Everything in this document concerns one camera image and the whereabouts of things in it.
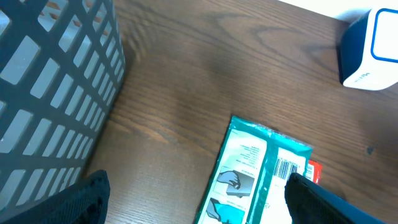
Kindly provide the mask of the grey plastic mesh basket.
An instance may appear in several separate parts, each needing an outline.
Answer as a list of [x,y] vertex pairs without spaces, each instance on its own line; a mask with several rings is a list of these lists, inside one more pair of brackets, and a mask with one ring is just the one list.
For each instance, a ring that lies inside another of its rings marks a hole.
[[1,220],[80,178],[125,69],[112,0],[1,0]]

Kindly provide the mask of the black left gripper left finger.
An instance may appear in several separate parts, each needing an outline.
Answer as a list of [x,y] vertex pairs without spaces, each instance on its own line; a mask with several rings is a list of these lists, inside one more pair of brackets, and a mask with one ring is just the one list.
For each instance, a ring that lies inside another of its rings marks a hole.
[[110,191],[106,171],[97,170],[5,223],[104,224]]

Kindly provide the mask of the red stick sachet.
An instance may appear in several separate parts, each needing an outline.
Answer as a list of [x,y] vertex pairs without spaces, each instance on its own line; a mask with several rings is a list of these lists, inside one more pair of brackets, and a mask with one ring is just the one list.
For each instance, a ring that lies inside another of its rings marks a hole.
[[309,160],[305,177],[318,185],[320,183],[322,169],[323,166],[320,163],[314,160]]

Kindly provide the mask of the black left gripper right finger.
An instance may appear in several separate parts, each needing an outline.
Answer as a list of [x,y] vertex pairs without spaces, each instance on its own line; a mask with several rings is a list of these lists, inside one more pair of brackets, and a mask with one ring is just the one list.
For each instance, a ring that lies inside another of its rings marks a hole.
[[294,224],[382,222],[298,173],[287,181],[285,201]]

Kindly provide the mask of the tall green white packet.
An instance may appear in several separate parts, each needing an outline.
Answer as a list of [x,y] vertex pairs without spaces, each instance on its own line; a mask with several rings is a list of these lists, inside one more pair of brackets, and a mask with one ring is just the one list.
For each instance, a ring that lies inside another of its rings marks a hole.
[[292,224],[285,186],[305,175],[312,146],[232,116],[195,223]]

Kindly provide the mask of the white barcode scanner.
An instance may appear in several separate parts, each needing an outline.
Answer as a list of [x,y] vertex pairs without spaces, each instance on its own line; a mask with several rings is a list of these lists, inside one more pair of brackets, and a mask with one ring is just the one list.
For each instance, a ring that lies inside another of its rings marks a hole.
[[375,7],[354,21],[340,41],[343,86],[378,91],[397,83],[397,9]]

